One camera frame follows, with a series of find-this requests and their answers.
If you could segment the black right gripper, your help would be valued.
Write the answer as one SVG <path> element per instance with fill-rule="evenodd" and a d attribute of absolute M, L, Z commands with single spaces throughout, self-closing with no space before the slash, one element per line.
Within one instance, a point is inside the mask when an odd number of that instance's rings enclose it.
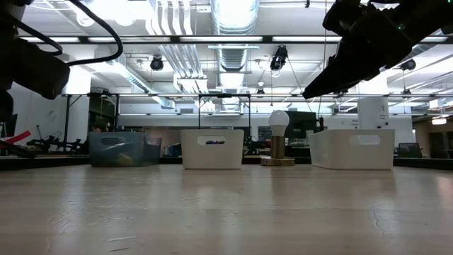
<path fill-rule="evenodd" d="M 394 66 L 421 40 L 420 22 L 415 10 L 336 11 L 336 33 L 341 36 L 336 55 L 303 96 L 339 94 L 375 77 L 382 67 Z"/>

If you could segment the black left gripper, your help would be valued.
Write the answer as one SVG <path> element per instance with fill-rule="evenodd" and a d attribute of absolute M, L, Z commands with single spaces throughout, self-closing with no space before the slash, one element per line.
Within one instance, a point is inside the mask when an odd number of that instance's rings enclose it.
<path fill-rule="evenodd" d="M 1 120 L 13 115 L 14 83 L 53 100 L 63 91 L 70 67 L 50 52 L 20 38 L 1 41 Z"/>

